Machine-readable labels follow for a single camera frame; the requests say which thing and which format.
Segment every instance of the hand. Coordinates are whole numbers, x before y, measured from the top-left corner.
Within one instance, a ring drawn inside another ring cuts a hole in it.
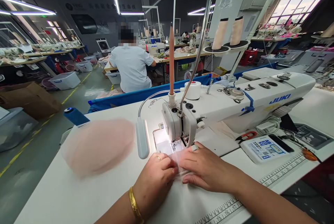
[[[201,143],[195,142],[198,150],[192,147],[184,150],[180,167],[195,174],[186,175],[182,183],[193,184],[207,191],[237,194],[251,179],[239,168],[223,161]]]
[[[154,153],[149,158],[133,186],[133,195],[144,220],[161,206],[176,174],[175,162],[168,155]]]

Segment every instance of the white shirt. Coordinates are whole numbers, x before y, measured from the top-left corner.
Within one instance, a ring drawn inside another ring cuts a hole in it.
[[[121,75],[121,89],[125,93],[152,87],[147,76],[146,65],[153,63],[153,58],[140,47],[116,47],[111,52],[110,63]]]

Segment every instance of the juki logo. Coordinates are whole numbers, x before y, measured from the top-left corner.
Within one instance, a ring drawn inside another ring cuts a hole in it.
[[[279,101],[282,101],[284,99],[288,99],[290,96],[291,96],[291,94],[288,94],[288,95],[284,95],[284,96],[275,98],[273,101],[269,102],[269,104],[273,104],[275,102],[279,102]]]

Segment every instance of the gray floor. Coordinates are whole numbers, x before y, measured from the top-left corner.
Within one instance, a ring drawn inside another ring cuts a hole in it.
[[[249,68],[250,67],[239,66],[238,71]],[[87,74],[80,74],[79,78],[83,81],[86,76]],[[109,79],[105,79],[101,73],[101,69],[96,67],[64,103],[62,110],[67,107],[76,107],[79,111],[86,113],[89,109],[87,102],[91,99],[95,99],[99,93],[109,91],[110,88],[111,83]],[[60,102],[63,102],[72,91],[73,89],[57,91],[54,92],[53,95]],[[62,112],[55,114],[47,124],[42,126],[45,121],[46,120],[41,121],[35,128],[35,131],[41,130],[33,138],[32,134],[30,134],[16,148],[0,153],[0,171],[3,171],[10,161],[20,152],[21,148],[29,140],[33,139],[0,177],[0,223],[14,223],[56,155],[62,134],[73,126],[70,121],[63,117]],[[303,184],[302,181],[297,182],[289,188],[286,193],[295,194],[295,192],[299,192],[298,188],[302,189],[301,193],[304,195],[316,194],[310,187]],[[333,206],[322,197],[306,199],[289,198],[289,200],[303,211],[307,212],[319,223],[333,224],[333,221],[331,221],[334,219]],[[255,218],[251,218],[247,221],[247,224],[253,223],[258,223],[258,221]]]

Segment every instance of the measuring tape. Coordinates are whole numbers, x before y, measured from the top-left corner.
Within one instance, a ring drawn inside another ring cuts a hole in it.
[[[306,161],[307,159],[302,153],[296,154],[284,164],[263,176],[258,182],[272,189]],[[233,197],[194,224],[225,224],[244,210],[246,210],[246,207],[237,198]]]

